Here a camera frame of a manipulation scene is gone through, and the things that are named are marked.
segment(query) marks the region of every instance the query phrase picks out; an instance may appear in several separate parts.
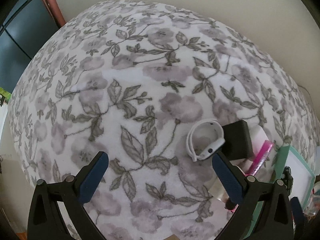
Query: floral fabric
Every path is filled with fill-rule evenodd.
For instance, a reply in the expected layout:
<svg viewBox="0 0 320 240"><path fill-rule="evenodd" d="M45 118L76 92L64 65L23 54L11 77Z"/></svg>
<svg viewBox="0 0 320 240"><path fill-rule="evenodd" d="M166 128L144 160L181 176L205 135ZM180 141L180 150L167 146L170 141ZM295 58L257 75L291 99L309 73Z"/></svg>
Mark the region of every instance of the floral fabric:
<svg viewBox="0 0 320 240"><path fill-rule="evenodd" d="M40 49L9 104L32 185L62 181L108 153L85 205L108 240L217 236L231 214L204 185L211 160L193 163L185 148L192 124L212 117L261 125L276 148L292 144L313 169L319 121L294 80L243 35L170 5L122 0L85 10Z"/></svg>

